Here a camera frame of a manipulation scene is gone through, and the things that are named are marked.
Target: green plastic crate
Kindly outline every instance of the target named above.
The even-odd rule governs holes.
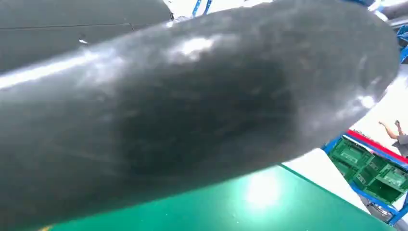
[[[387,159],[376,156],[365,170],[399,191],[408,190],[408,173]]]
[[[365,148],[358,146],[352,141],[342,138],[329,152],[329,157],[341,160],[360,170],[371,162],[374,158],[374,154],[371,154]]]
[[[352,181],[353,178],[358,173],[358,169],[353,168],[352,166],[349,166],[348,164],[342,162],[341,160],[338,160],[332,157],[331,161],[333,162],[337,170],[339,170],[339,172],[342,174],[342,176],[347,182]]]
[[[380,179],[375,179],[367,188],[363,190],[371,196],[391,205],[405,193],[401,192]]]
[[[353,182],[357,185],[359,189],[364,190],[368,187],[370,183],[372,183],[375,177],[376,175],[373,175],[371,172],[367,171],[366,169],[363,169],[354,176]]]

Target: person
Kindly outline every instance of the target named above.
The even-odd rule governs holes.
[[[398,128],[398,135],[395,134],[389,126],[387,126],[384,122],[380,121],[379,124],[383,125],[385,131],[387,132],[388,136],[391,139],[397,140],[393,146],[398,148],[399,152],[402,156],[408,156],[408,135],[405,134],[401,128],[401,125],[398,120],[395,121],[395,125]]]

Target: green tabletop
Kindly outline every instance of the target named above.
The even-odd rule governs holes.
[[[394,231],[284,166],[52,231]]]

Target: gray wall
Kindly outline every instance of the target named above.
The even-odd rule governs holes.
[[[161,0],[0,0],[0,73],[169,19]]]

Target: black cylindrical tube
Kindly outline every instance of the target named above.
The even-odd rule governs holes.
[[[0,77],[0,226],[145,202],[289,160],[396,76],[357,5],[282,0],[167,23]]]

